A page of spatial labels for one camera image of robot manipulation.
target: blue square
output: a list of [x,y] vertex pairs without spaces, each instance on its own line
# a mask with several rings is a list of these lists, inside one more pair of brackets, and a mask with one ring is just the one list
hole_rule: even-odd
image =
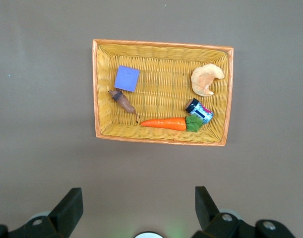
[[115,88],[134,92],[136,89],[138,77],[139,77],[138,69],[119,66],[115,80]]

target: jar lid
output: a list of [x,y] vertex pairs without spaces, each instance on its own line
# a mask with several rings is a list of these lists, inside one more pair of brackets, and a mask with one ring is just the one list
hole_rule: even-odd
[[195,98],[191,99],[185,107],[185,110],[190,113],[194,109],[194,107],[199,103],[199,101]]

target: gray surface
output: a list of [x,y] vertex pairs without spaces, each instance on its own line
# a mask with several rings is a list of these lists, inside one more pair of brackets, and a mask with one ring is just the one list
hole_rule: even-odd
[[[187,238],[204,185],[219,208],[303,238],[303,1],[57,2],[0,0],[0,223],[15,229],[80,186],[73,238]],[[233,46],[226,146],[95,138],[95,38]]]

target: wicker basket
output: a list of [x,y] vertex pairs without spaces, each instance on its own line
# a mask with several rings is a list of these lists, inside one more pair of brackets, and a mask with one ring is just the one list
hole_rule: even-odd
[[[93,40],[93,83],[96,136],[103,139],[178,145],[224,146],[231,112],[232,47],[160,42]],[[195,68],[207,63],[220,67],[224,79],[210,86],[214,95],[200,97],[191,86]],[[123,91],[139,121],[186,117],[188,101],[198,99],[214,112],[198,132],[143,127],[110,97],[120,65],[140,70],[135,92]]]

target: orange carrot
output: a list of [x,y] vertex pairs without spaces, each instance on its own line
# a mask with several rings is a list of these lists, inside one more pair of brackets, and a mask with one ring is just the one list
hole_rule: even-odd
[[181,131],[186,130],[185,118],[151,119],[143,121],[141,125]]

